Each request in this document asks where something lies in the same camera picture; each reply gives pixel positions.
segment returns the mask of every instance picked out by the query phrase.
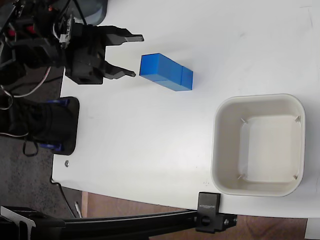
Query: white table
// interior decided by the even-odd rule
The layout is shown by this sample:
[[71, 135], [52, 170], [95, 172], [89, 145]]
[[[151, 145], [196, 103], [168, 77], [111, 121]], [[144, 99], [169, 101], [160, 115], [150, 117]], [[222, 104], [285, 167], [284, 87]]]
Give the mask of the white table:
[[285, 197], [223, 195], [220, 211], [320, 218], [320, 2], [318, 0], [109, 0], [102, 25], [145, 42], [107, 47], [106, 60], [139, 74], [141, 55], [162, 53], [194, 71], [193, 90], [144, 79], [77, 85], [77, 145], [55, 155], [53, 179], [111, 197], [197, 209], [211, 180], [213, 122], [233, 96], [288, 93], [306, 112], [305, 170]]

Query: floor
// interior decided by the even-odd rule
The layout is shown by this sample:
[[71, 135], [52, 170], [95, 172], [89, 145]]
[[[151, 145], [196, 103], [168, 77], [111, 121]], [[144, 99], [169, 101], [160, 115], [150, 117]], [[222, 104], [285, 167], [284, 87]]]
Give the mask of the floor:
[[[45, 68], [30, 70], [16, 85], [39, 82], [45, 71]], [[48, 80], [61, 76], [63, 71], [63, 68], [52, 68]], [[33, 87], [22, 87], [17, 93], [28, 93]], [[44, 84], [29, 99], [36, 102], [56, 99], [60, 89], [61, 80]], [[0, 137], [0, 146], [0, 206], [29, 207], [53, 217], [69, 218], [59, 188], [49, 183], [53, 163], [50, 151], [40, 149], [37, 156], [26, 157], [22, 153], [23, 142], [6, 137]], [[29, 145], [28, 150], [32, 152], [33, 146]], [[65, 189], [65, 194], [73, 208], [74, 201], [81, 203], [80, 191]]]
[[[16, 84], [38, 82], [46, 69], [30, 70], [28, 76]], [[48, 79], [61, 76], [63, 69], [53, 68]], [[18, 93], [26, 93], [32, 87], [23, 87]], [[44, 102], [60, 95], [61, 81], [44, 84], [30, 96], [30, 100]], [[0, 206], [29, 207], [56, 218], [70, 218], [59, 188], [49, 183], [52, 172], [53, 155], [40, 149], [36, 157], [22, 154], [23, 142], [0, 137]], [[66, 197], [74, 208], [74, 201], [81, 203], [82, 193], [64, 189]], [[176, 208], [127, 201], [89, 193], [82, 206], [88, 217], [115, 217], [170, 212]], [[195, 232], [193, 229], [153, 237], [155, 240], [271, 240], [304, 239], [306, 219], [266, 218], [239, 216], [237, 227], [217, 234]]]

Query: wooden floor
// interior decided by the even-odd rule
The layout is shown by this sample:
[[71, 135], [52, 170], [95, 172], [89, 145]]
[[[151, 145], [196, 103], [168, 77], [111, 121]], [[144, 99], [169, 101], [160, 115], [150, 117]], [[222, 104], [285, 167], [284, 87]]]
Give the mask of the wooden floor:
[[[120, 217], [163, 213], [180, 210], [167, 206], [128, 201], [108, 196], [83, 193], [84, 217]], [[224, 232], [207, 234], [194, 229], [154, 236], [152, 240], [303, 240], [307, 220], [297, 218], [272, 218], [238, 216], [236, 227]]]

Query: plastic container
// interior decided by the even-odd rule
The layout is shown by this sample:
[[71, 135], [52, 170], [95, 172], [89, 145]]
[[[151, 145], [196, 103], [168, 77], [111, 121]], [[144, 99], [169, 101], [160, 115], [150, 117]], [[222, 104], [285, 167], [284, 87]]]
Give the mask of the plastic container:
[[214, 120], [211, 176], [224, 194], [282, 197], [304, 173], [306, 114], [289, 94], [227, 99]]

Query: blue block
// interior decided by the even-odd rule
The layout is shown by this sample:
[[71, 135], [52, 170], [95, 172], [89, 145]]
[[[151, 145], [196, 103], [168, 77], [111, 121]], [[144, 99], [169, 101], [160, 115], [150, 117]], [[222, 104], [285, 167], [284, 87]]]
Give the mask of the blue block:
[[160, 53], [141, 57], [139, 75], [174, 91], [192, 90], [193, 72]]

